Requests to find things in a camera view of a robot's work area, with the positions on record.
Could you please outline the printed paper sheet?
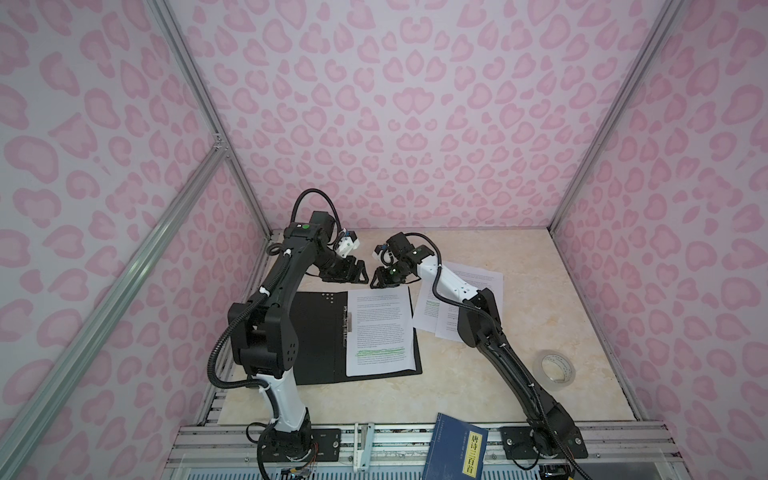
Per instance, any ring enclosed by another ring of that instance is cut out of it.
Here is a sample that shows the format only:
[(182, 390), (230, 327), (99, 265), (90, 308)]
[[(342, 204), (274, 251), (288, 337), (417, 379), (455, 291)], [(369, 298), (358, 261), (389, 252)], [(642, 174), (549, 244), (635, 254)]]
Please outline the printed paper sheet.
[(414, 327), (429, 333), (435, 333), (440, 316), (441, 302), (432, 293), (432, 283), (422, 280), (414, 307)]
[(353, 328), (347, 336), (346, 373), (376, 375), (415, 368), (409, 288), (348, 292)]
[(445, 261), (435, 284), (441, 302), (435, 335), (475, 347), (500, 335), (502, 323), (493, 287), (503, 287), (503, 275)]

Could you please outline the white black file folder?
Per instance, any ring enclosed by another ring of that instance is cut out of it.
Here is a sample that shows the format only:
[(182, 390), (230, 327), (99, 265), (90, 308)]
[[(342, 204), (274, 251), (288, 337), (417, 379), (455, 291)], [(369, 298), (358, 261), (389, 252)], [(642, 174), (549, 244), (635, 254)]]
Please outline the white black file folder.
[(346, 373), (347, 300), (347, 292), (296, 293), (290, 319), (299, 340), (297, 359), (293, 366), (298, 386), (380, 380), (423, 373), (418, 337), (416, 330), (413, 330), (414, 369), (349, 376)]

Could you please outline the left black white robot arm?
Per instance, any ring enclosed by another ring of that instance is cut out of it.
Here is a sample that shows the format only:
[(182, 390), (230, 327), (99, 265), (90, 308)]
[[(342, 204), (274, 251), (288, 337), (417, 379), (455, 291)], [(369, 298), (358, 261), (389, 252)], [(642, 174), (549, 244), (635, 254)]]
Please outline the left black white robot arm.
[(267, 247), (275, 259), (260, 287), (244, 303), (228, 312), (228, 326), (216, 351), (231, 344), (233, 361), (246, 373), (244, 380), (225, 381), (209, 359), (209, 381), (219, 389), (255, 388), (266, 394), (271, 421), (260, 436), (290, 459), (302, 461), (316, 448), (312, 442), (308, 408), (301, 401), (293, 372), (299, 339), (290, 320), (292, 302), (307, 272), (314, 266), (325, 282), (363, 283), (365, 263), (337, 252), (344, 230), (336, 214), (315, 211), (309, 220), (292, 220), (283, 239)]

